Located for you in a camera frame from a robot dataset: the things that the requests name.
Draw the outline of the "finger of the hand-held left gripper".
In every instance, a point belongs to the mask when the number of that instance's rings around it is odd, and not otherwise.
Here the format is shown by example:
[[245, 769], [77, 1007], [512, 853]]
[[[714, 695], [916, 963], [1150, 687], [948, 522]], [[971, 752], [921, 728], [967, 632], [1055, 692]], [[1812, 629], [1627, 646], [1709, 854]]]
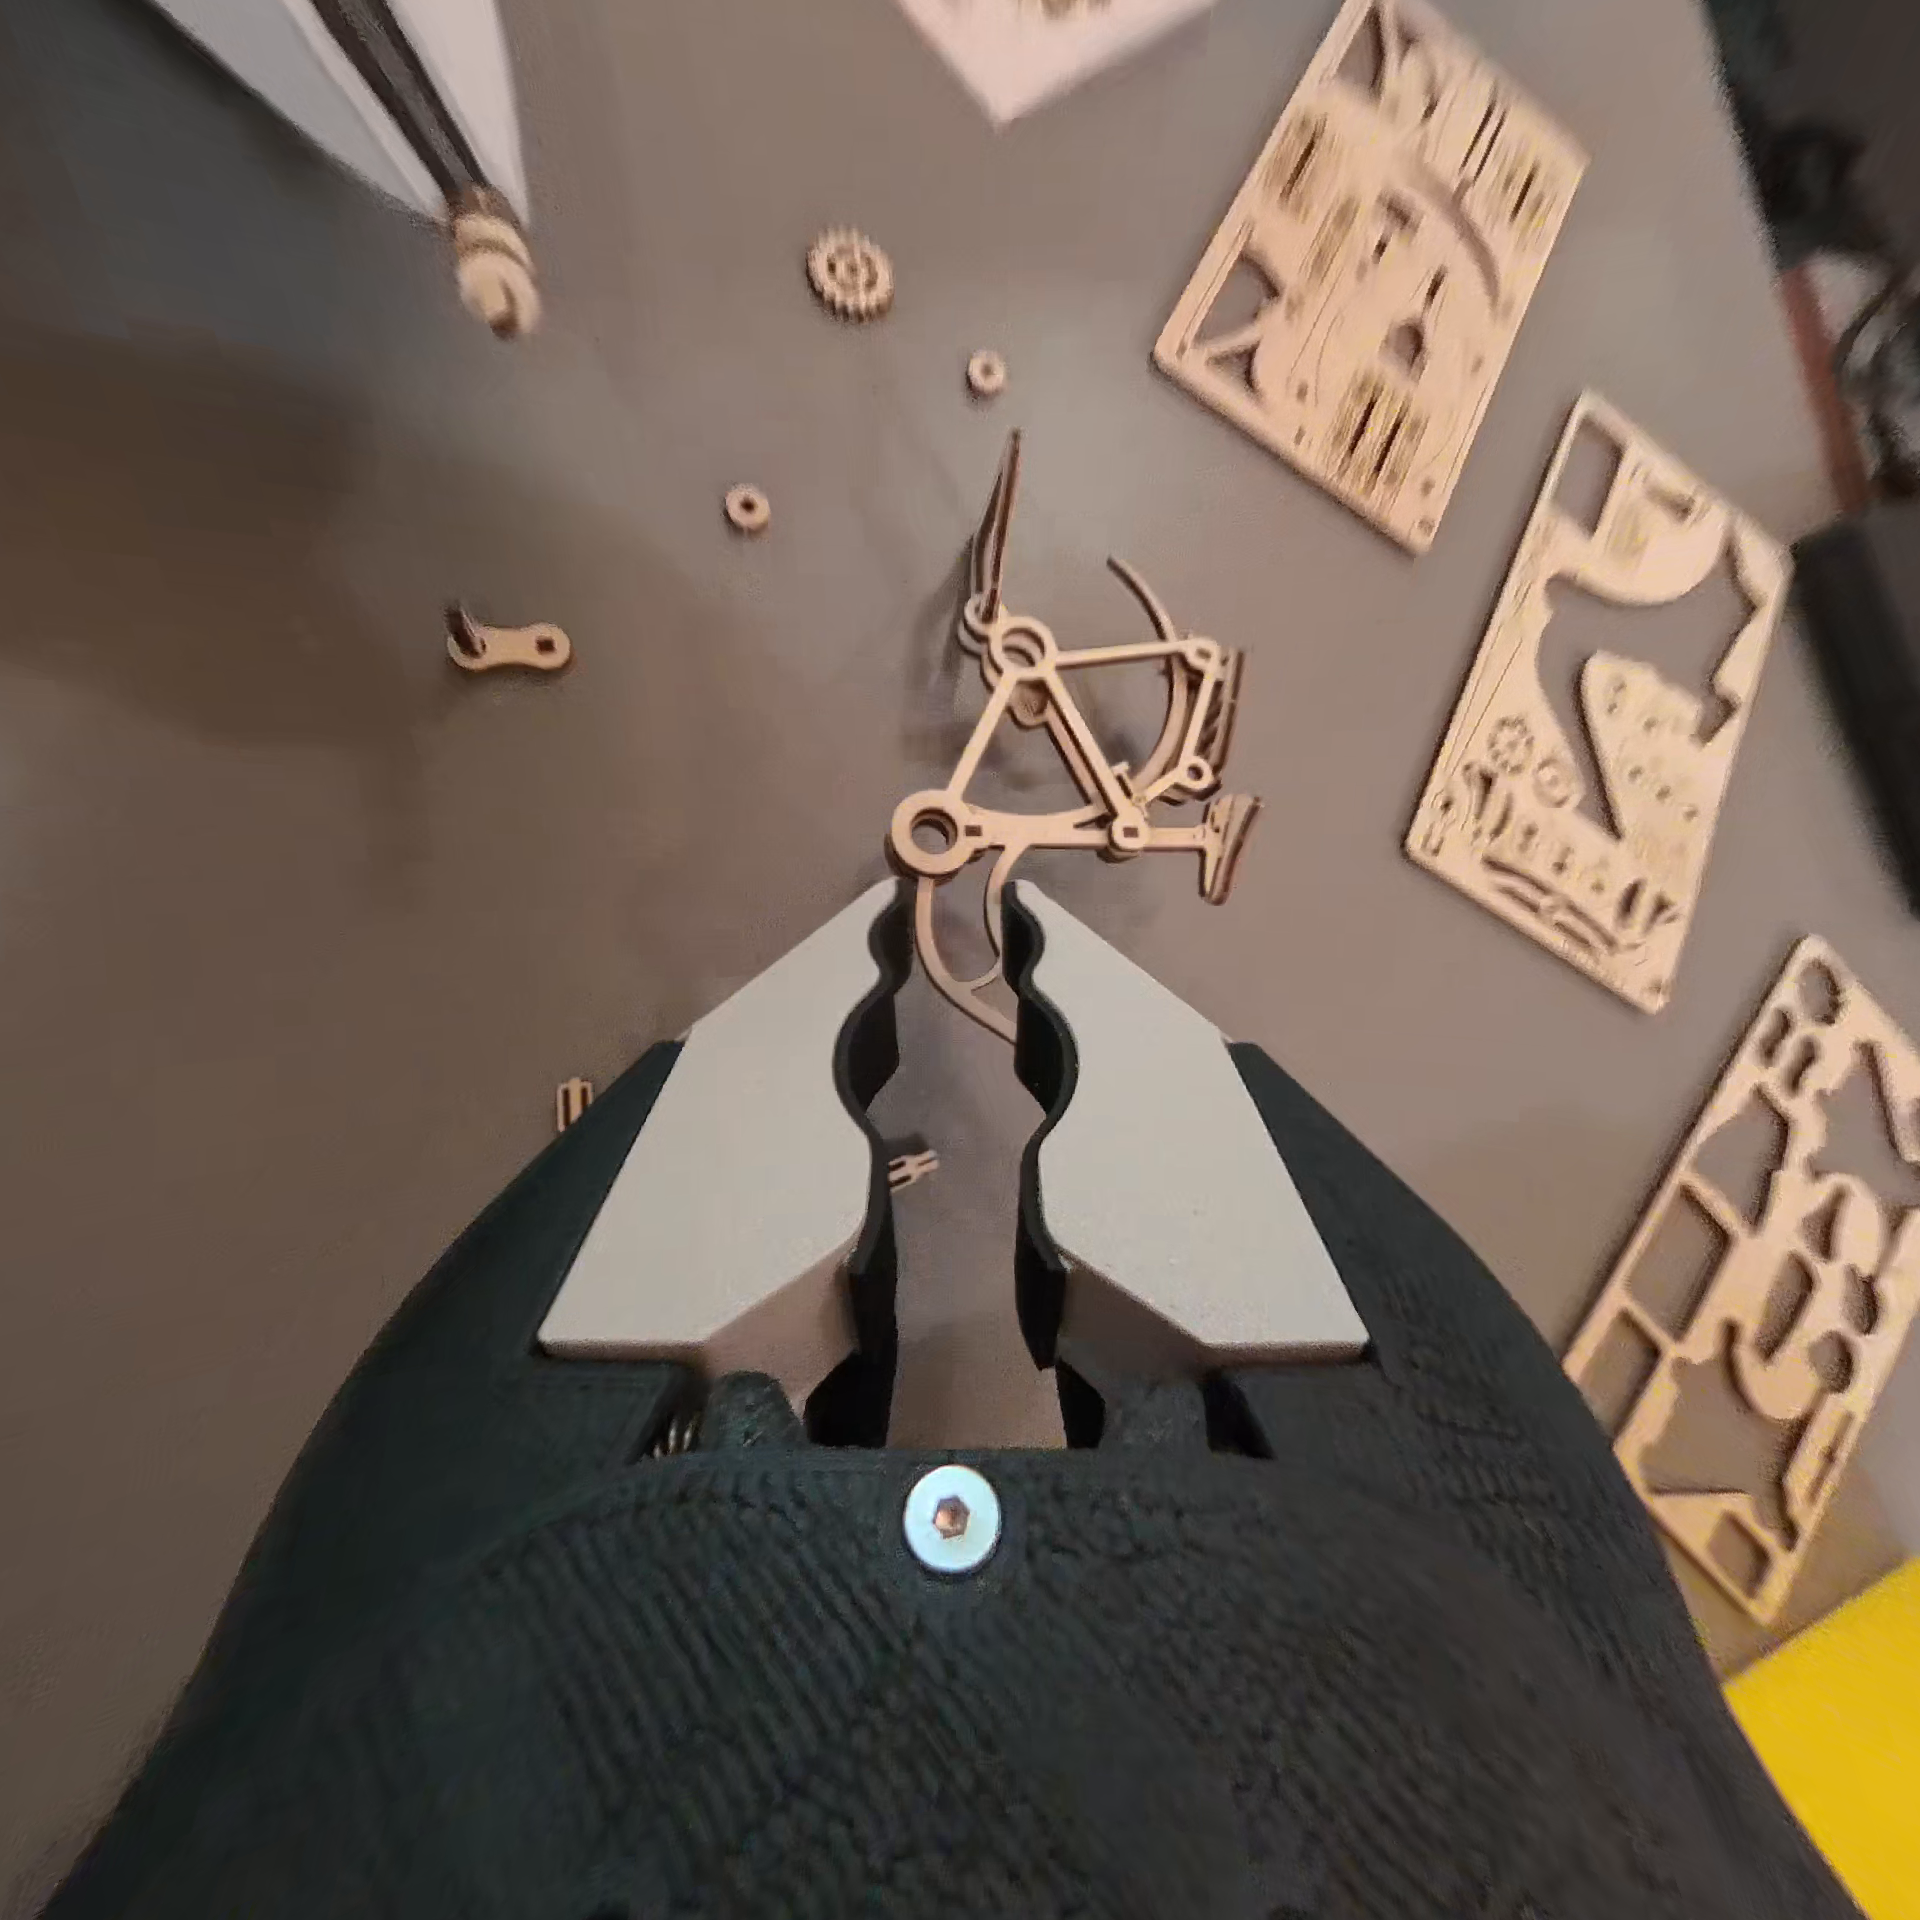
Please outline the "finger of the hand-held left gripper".
[[382, 2], [155, 2], [155, 12], [341, 172], [443, 229], [468, 134]]
[[359, 170], [423, 220], [468, 188], [529, 218], [516, 73], [493, 2], [359, 2], [355, 85], [371, 158]]

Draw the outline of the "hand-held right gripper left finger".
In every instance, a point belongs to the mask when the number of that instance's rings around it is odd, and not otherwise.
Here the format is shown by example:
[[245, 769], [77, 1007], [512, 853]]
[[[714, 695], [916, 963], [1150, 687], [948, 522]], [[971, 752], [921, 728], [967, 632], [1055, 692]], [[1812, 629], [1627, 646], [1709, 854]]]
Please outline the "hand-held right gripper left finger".
[[900, 1064], [903, 921], [896, 882], [865, 888], [685, 1030], [544, 1312], [542, 1357], [705, 1380], [892, 1375], [870, 1106]]

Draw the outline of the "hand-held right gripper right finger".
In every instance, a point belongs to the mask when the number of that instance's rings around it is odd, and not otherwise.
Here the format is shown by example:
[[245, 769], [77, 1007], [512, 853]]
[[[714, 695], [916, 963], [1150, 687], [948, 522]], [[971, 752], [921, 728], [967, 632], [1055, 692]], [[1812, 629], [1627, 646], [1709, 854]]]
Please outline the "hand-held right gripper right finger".
[[1206, 1380], [1370, 1337], [1234, 1044], [1029, 882], [1002, 901], [1020, 1150], [1016, 1315], [1042, 1371]]

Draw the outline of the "wooden axle with discs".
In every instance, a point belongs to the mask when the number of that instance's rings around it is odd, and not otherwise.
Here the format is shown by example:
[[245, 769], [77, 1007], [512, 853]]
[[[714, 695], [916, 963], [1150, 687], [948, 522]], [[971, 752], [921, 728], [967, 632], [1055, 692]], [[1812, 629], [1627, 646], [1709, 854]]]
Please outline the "wooden axle with discs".
[[466, 312], [498, 341], [529, 336], [542, 321], [542, 294], [532, 248], [508, 199], [468, 185], [448, 203], [445, 229]]

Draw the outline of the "wooden model frame assembly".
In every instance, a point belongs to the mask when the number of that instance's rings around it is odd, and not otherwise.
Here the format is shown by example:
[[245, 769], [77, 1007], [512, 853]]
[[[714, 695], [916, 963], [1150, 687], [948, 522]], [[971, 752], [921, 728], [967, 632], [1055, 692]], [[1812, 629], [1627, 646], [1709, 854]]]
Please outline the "wooden model frame assembly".
[[[1263, 804], [1229, 791], [1227, 773], [1243, 691], [1245, 653], [1181, 629], [1136, 568], [1108, 558], [1145, 620], [1145, 637], [1066, 646], [1042, 617], [1018, 611], [1005, 589], [1024, 437], [1005, 439], [992, 490], [967, 549], [967, 589], [956, 642], [983, 700], [946, 782], [896, 804], [886, 853], [911, 888], [914, 953], [928, 987], [958, 1014], [1005, 1044], [1018, 1018], [995, 1001], [998, 970], [954, 970], [938, 932], [938, 898], [960, 874], [983, 869], [979, 922], [994, 964], [1005, 953], [1003, 901], [1036, 853], [1083, 853], [1120, 866], [1150, 854], [1193, 857], [1198, 895], [1227, 902]], [[1164, 685], [1159, 733], [1142, 760], [1116, 757], [1094, 731], [1077, 685], [1091, 674], [1153, 668]], [[1042, 736], [1072, 804], [1020, 811], [975, 800], [989, 749], [1007, 733]]]

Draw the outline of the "wooden crank link with peg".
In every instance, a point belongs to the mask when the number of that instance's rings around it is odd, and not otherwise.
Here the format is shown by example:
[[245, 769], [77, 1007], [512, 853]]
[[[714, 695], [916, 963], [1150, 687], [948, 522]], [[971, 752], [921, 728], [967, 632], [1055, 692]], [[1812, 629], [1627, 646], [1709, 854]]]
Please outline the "wooden crank link with peg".
[[461, 602], [443, 609], [443, 646], [452, 667], [469, 677], [500, 671], [557, 674], [573, 658], [572, 641], [561, 626], [500, 626], [480, 620]]

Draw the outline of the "wooden parts sheet mostly empty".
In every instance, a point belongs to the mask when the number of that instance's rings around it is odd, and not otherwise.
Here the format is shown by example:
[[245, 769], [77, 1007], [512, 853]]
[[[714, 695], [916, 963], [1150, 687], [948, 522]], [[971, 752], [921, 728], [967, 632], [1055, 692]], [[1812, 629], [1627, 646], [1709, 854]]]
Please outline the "wooden parts sheet mostly empty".
[[1916, 1331], [1916, 1042], [1788, 953], [1564, 1353], [1656, 1531], [1773, 1629]]

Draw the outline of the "wooden parts sheet mostly full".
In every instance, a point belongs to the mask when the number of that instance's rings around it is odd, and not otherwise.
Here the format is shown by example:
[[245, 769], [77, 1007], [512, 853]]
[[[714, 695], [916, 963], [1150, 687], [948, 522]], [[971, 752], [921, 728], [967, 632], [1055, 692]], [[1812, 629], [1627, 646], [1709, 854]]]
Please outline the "wooden parts sheet mostly full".
[[1586, 170], [1429, 5], [1343, 5], [1153, 365], [1422, 557]]

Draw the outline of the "wooden parts sheet curved cutout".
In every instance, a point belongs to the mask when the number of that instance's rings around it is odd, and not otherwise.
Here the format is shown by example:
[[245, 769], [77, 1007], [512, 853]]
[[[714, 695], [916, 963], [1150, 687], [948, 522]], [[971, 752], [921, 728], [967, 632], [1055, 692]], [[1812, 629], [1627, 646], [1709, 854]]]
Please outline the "wooden parts sheet curved cutout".
[[[1556, 592], [1641, 617], [1724, 579], [1701, 687], [1596, 649], [1550, 695]], [[1788, 551], [1598, 392], [1565, 419], [1413, 804], [1405, 858], [1639, 1014], [1668, 1009], [1791, 583]]]

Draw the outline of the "small wooden gear wheel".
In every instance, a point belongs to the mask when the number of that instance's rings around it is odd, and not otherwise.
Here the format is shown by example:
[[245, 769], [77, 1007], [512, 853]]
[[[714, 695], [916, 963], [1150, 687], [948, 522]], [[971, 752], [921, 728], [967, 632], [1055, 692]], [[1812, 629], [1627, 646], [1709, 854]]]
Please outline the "small wooden gear wheel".
[[815, 302], [841, 324], [874, 324], [896, 302], [898, 274], [887, 250], [867, 234], [836, 227], [813, 237], [803, 276]]

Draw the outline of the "white instruction booklet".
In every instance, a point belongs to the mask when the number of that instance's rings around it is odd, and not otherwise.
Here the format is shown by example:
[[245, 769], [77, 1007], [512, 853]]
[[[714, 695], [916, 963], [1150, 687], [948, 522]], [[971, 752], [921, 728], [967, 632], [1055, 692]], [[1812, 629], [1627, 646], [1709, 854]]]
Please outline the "white instruction booklet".
[[898, 2], [995, 129], [1136, 59], [1213, 2]]

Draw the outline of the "yellow board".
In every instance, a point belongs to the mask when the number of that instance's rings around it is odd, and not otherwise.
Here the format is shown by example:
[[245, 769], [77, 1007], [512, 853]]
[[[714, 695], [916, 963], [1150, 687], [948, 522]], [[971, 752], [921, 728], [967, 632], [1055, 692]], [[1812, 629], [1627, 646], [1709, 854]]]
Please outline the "yellow board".
[[1918, 1914], [1918, 1560], [1726, 1687], [1781, 1800], [1869, 1918]]

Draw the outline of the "black rectangular box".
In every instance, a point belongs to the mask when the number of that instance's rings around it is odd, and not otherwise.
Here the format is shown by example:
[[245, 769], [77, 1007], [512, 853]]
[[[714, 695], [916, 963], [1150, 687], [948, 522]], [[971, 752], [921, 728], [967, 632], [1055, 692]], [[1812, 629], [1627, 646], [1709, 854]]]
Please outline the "black rectangular box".
[[1793, 592], [1836, 717], [1894, 802], [1918, 786], [1918, 503], [1881, 501], [1793, 542]]

